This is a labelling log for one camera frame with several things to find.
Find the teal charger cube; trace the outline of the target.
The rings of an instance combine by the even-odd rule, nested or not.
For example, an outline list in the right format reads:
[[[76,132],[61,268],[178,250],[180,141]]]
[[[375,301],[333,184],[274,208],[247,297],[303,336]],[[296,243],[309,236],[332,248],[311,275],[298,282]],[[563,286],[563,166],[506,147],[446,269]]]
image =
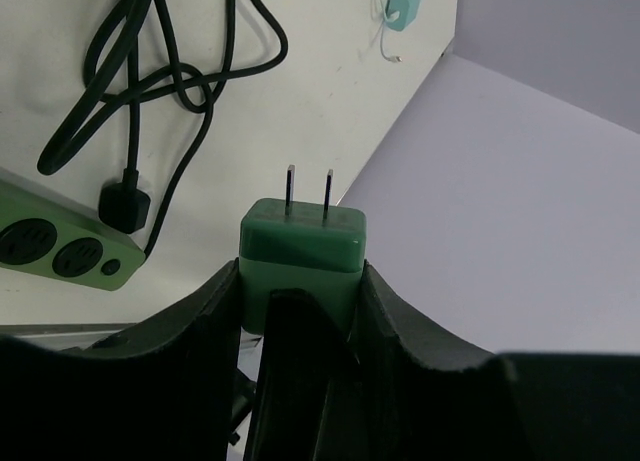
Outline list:
[[[405,30],[416,18],[421,0],[387,0],[384,5],[386,26],[396,32]]]

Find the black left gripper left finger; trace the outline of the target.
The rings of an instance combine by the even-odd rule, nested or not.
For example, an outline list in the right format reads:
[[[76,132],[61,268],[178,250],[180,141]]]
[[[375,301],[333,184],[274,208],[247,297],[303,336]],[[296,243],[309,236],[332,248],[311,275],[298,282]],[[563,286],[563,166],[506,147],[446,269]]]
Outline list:
[[[241,332],[238,265],[87,349],[1,340],[5,460],[222,460]]]

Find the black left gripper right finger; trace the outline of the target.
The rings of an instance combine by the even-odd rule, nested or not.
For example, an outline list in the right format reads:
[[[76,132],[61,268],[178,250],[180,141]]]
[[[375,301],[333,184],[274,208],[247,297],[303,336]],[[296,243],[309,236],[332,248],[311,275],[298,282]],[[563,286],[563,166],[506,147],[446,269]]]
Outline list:
[[[270,291],[251,460],[635,460],[639,359],[491,353],[367,266],[343,334],[299,286]]]

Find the green two-port charger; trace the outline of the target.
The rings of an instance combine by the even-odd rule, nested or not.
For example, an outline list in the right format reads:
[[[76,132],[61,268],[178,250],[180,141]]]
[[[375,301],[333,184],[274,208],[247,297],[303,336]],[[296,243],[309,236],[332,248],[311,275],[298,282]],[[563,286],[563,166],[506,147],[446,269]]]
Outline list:
[[[366,216],[358,209],[330,204],[332,171],[326,175],[320,204],[294,199],[294,175],[291,165],[284,198],[259,199],[241,220],[242,326],[262,335],[271,293],[299,289],[313,296],[347,334],[365,265]]]

